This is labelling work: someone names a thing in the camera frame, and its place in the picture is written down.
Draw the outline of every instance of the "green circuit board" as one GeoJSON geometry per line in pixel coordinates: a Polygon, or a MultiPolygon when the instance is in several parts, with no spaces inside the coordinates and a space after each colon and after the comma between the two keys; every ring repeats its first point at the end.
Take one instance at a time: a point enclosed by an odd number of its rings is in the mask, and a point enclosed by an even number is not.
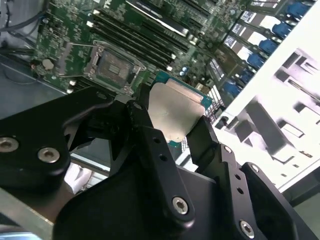
{"type": "Polygon", "coordinates": [[[73,92],[131,95],[165,71],[193,87],[247,0],[51,0],[32,68],[73,92]]]}

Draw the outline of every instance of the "black metal bracket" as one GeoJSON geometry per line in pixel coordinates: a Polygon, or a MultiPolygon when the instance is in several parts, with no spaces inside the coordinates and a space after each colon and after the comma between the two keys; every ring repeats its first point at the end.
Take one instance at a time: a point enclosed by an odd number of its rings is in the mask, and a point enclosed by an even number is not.
{"type": "Polygon", "coordinates": [[[246,176],[237,168],[232,150],[219,143],[207,117],[201,117],[187,135],[187,142],[192,161],[198,165],[196,172],[215,179],[219,185],[220,234],[241,239],[253,233],[256,239],[266,239],[256,224],[246,176]],[[249,226],[248,232],[243,231],[243,224],[249,226]]]}
{"type": "Polygon", "coordinates": [[[61,185],[70,151],[102,138],[110,140],[110,177],[57,213],[55,240],[317,239],[261,169],[239,169],[205,116],[187,135],[197,173],[177,168],[142,89],[124,104],[87,88],[1,120],[0,187],[32,190],[37,202],[61,185]],[[54,151],[43,158],[47,148],[54,151]]]}
{"type": "Polygon", "coordinates": [[[112,102],[103,92],[87,88],[1,120],[0,186],[34,191],[58,188],[81,121],[112,102]],[[41,150],[47,155],[42,160],[41,150]]]}

